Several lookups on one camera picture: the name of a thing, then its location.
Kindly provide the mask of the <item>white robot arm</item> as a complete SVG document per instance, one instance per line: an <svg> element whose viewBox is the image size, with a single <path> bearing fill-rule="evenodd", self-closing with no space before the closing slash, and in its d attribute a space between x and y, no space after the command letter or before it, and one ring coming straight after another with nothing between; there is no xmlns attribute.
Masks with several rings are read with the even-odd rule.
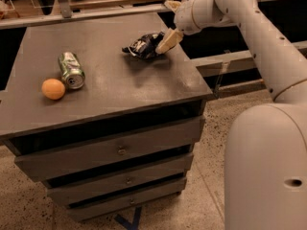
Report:
<svg viewBox="0 0 307 230"><path fill-rule="evenodd" d="M233 122L224 154L225 230L307 230L307 59L261 12L257 0L168 0L175 28L157 48L234 24L272 102Z"/></svg>

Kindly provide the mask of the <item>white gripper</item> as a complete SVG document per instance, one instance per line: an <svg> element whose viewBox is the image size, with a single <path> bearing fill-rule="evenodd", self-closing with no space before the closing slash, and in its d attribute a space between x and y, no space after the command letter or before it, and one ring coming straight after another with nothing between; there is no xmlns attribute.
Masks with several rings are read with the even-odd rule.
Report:
<svg viewBox="0 0 307 230"><path fill-rule="evenodd" d="M205 28L230 27L233 22L218 8L215 0L167 0L164 6L175 13L176 28L169 28L158 43L155 52L165 54L183 39L183 35L194 35Z"/></svg>

